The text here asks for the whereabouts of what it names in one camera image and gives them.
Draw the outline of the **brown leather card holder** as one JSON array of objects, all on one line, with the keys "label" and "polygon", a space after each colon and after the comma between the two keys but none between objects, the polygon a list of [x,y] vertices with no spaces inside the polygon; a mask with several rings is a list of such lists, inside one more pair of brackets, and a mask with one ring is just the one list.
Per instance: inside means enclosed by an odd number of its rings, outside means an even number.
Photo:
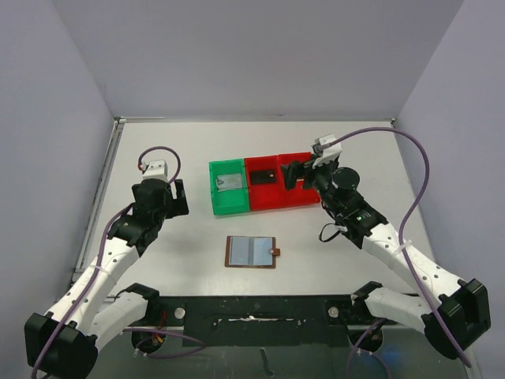
[{"label": "brown leather card holder", "polygon": [[224,265],[227,268],[275,268],[281,251],[275,237],[228,236]]}]

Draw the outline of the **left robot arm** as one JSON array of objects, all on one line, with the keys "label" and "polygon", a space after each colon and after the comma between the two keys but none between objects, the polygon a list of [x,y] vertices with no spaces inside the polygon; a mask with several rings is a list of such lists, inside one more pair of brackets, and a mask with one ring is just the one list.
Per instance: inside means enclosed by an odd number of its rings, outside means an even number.
[{"label": "left robot arm", "polygon": [[106,224],[99,251],[74,285],[46,313],[24,325],[32,377],[85,378],[99,354],[91,331],[100,306],[125,271],[158,238],[165,220],[189,214],[184,182],[148,178],[132,187],[134,201]]}]

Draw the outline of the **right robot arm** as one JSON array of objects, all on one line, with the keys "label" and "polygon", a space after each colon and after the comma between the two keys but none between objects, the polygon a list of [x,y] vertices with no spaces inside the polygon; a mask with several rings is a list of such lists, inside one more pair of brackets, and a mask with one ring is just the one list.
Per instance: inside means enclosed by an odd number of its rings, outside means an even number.
[{"label": "right robot arm", "polygon": [[414,298],[370,282],[352,295],[357,310],[423,333],[449,359],[461,358],[490,329],[486,286],[448,272],[400,237],[358,192],[360,176],[354,169],[338,162],[316,166],[310,159],[283,165],[281,172],[286,190],[296,185],[315,190],[337,233],[385,264],[418,294]]}]

